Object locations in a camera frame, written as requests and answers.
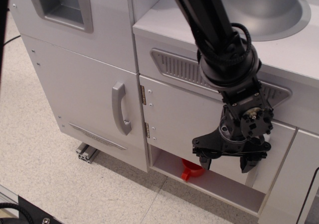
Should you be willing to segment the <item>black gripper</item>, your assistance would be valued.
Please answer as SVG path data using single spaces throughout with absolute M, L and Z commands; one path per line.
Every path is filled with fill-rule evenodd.
M 228 140 L 215 130 L 212 133 L 192 140 L 192 152 L 199 157 L 201 167 L 210 169 L 211 160 L 222 156 L 240 157 L 242 173 L 248 173 L 261 159 L 267 157 L 271 144 L 256 137 L 241 140 Z

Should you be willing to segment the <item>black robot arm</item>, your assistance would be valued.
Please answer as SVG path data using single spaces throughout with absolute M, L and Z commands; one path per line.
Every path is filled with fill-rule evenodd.
M 202 168 L 221 156 L 239 157 L 243 173 L 267 157 L 264 139 L 273 129 L 273 108 L 262 93 L 257 72 L 261 61 L 247 28 L 231 23 L 222 0 L 175 0 L 197 46 L 201 76 L 223 100 L 218 128 L 196 137 L 192 152 Z

